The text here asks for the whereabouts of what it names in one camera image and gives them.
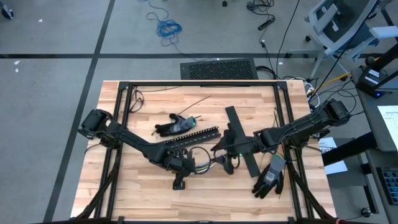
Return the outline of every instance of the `black glove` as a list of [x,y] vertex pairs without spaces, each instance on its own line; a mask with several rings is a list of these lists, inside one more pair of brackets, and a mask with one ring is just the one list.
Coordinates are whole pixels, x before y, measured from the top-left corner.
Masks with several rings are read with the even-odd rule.
[[282,169],[286,161],[277,155],[273,155],[271,163],[262,171],[253,190],[255,197],[264,198],[268,192],[276,185],[275,193],[282,193],[284,188],[284,176]]
[[173,120],[172,123],[155,125],[156,133],[159,133],[161,137],[186,133],[195,127],[197,123],[196,119],[193,117],[185,119],[176,114],[170,114],[169,117]]

